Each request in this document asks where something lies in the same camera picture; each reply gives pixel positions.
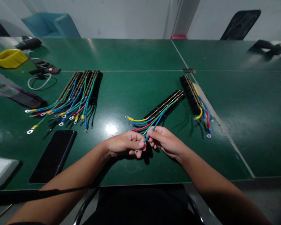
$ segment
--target blue chair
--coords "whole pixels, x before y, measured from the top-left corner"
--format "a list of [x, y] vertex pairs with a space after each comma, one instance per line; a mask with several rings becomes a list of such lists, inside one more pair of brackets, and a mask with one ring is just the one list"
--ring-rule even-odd
[[69, 14], [40, 12], [22, 21], [36, 37], [81, 38]]

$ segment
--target hand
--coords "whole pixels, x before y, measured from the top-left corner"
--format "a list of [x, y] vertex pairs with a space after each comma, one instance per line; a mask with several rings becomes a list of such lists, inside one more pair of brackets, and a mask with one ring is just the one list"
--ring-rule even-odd
[[179, 159], [189, 148], [167, 128], [157, 126], [153, 131], [153, 126], [147, 132], [149, 143], [152, 148], [157, 147], [165, 154], [174, 159]]
[[131, 131], [109, 138], [104, 142], [108, 149], [108, 153], [112, 157], [117, 157], [129, 152], [129, 155], [140, 158], [142, 151], [145, 151], [147, 146], [146, 143], [144, 143], [144, 140], [145, 137], [143, 135]]

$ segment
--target black strap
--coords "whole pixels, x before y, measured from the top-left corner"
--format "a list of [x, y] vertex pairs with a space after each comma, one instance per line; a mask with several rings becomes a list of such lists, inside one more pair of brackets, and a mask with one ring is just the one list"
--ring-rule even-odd
[[48, 190], [48, 191], [39, 191], [39, 190], [21, 190], [21, 191], [0, 191], [0, 206], [17, 204], [22, 202], [28, 202], [33, 200], [38, 200], [42, 198], [48, 198], [55, 195], [60, 195], [63, 193], [83, 190], [89, 188], [90, 186], [71, 188], [66, 190]]

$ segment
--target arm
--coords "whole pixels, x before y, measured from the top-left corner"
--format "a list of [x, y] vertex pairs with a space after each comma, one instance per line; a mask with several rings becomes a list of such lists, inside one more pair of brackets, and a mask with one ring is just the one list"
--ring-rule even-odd
[[[134, 155], [134, 150], [146, 150], [143, 142], [144, 136], [136, 132], [127, 132], [114, 136], [98, 144], [84, 157], [61, 172], [49, 181], [41, 190], [69, 189], [89, 185], [96, 178], [111, 157], [116, 157], [129, 152]], [[40, 222], [44, 224], [59, 224], [87, 189], [65, 193], [49, 198], [25, 203], [22, 208], [7, 222]]]
[[223, 224], [271, 224], [253, 202], [164, 127], [152, 127], [150, 145], [176, 159]]

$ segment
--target smartphone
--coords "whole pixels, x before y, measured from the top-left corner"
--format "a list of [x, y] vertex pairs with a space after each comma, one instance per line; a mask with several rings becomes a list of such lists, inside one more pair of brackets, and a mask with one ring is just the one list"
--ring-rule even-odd
[[45, 184], [59, 174], [73, 145], [77, 131], [57, 130], [38, 161], [30, 179], [30, 184]]

